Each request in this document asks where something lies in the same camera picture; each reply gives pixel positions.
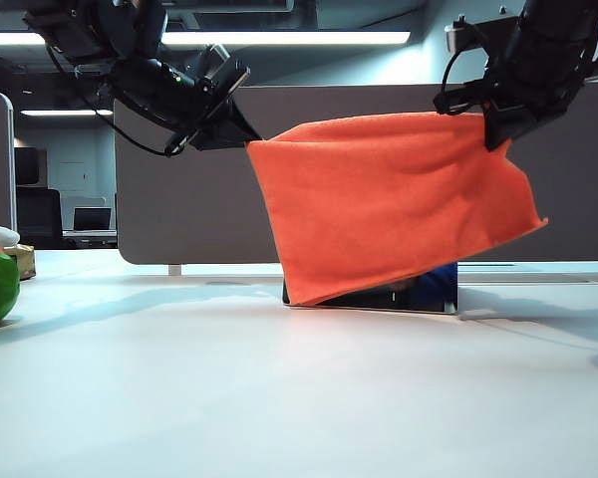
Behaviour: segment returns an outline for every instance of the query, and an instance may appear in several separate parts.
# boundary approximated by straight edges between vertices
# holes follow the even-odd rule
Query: orange towel
[[[300,124],[247,145],[291,304],[417,276],[526,234],[525,174],[489,152],[482,115]]]

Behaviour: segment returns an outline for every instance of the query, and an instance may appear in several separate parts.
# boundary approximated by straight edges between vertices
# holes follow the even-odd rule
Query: white table
[[[87,247],[90,244],[98,243],[104,244],[117,244],[118,243],[118,231],[115,229],[108,230],[84,230],[84,231],[62,231],[62,236],[65,239],[74,239]]]
[[[0,478],[598,477],[598,263],[462,266],[448,317],[286,308],[278,265],[36,259]]]

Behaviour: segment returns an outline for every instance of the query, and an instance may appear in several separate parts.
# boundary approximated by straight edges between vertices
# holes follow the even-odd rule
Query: wall
[[[463,13],[470,22],[498,16],[505,5],[517,15],[524,0],[482,2],[479,0],[430,0],[425,11],[424,39],[409,46],[374,50],[366,54],[309,67],[289,75],[278,75],[261,85],[394,85],[440,83],[450,58],[445,26]],[[486,56],[482,50],[465,52],[456,61],[450,81],[462,83],[482,76]]]
[[[47,150],[48,184],[61,198],[105,197],[115,207],[114,134],[109,128],[26,128],[18,129],[16,137],[23,146]]]

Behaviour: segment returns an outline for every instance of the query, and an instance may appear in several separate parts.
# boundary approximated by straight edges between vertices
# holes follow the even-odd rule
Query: black cable
[[[475,25],[473,25],[471,23],[464,23],[464,25],[466,27],[468,27],[472,31],[472,33],[478,38],[482,48],[491,57],[492,52],[490,51],[489,39],[486,37],[486,35],[484,33],[482,33],[482,31],[478,27],[476,27]],[[467,49],[467,44],[465,44],[464,46],[462,46],[461,48],[456,50],[456,52],[449,59],[448,65],[446,66],[446,70],[444,71],[444,74],[443,74],[443,81],[441,82],[441,94],[443,96],[445,96],[447,94],[448,77],[449,77],[449,72],[451,71],[451,67],[453,66],[456,59],[460,56],[460,54],[463,53],[466,49]],[[448,109],[445,113],[446,113],[446,115],[451,116],[451,117],[460,115],[460,114],[468,111],[470,108],[476,106],[476,104],[479,102],[480,102],[480,99],[476,98],[475,100],[468,102],[463,107],[460,107],[456,110]]]
[[[175,152],[173,154],[168,154],[165,151],[158,151],[158,150],[153,149],[151,147],[148,147],[148,146],[146,146],[144,144],[141,144],[140,142],[138,142],[135,139],[133,139],[132,137],[130,137],[121,128],[119,128],[118,126],[116,126],[111,120],[109,120],[108,118],[105,118],[104,116],[100,115],[100,113],[98,113],[98,109],[95,108],[91,104],[91,102],[89,102],[89,100],[86,99],[86,97],[82,94],[82,92],[80,91],[80,89],[78,88],[78,86],[76,85],[76,83],[74,82],[74,80],[69,76],[69,74],[67,72],[64,71],[64,69],[62,68],[62,65],[60,65],[60,62],[58,62],[58,59],[56,58],[55,54],[53,53],[53,49],[49,45],[47,45],[46,48],[47,48],[47,53],[49,55],[49,58],[51,59],[51,61],[55,65],[56,70],[58,70],[58,73],[60,73],[60,75],[62,75],[62,78],[64,79],[64,81],[76,93],[76,95],[80,98],[80,100],[82,100],[82,102],[85,104],[85,106],[87,108],[89,108],[90,110],[93,110],[94,113],[96,114],[96,117],[98,117],[101,121],[103,121],[108,126],[110,126],[112,129],[114,129],[116,132],[118,132],[124,139],[126,139],[131,144],[133,144],[134,146],[138,147],[139,149],[142,149],[144,151],[150,152],[151,154],[155,154],[157,156],[172,157],[172,156],[177,156],[178,154],[181,154],[183,152],[183,149],[181,149],[181,150],[179,150],[179,151],[177,151],[177,152]]]

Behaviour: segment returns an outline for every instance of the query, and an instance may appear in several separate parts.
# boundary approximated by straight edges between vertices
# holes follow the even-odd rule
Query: office chair
[[[39,178],[37,156],[26,149],[33,148],[16,148],[16,208],[20,242],[36,249],[74,249],[74,244],[65,241],[62,235],[60,193],[46,187],[22,187],[23,184],[35,184]]]

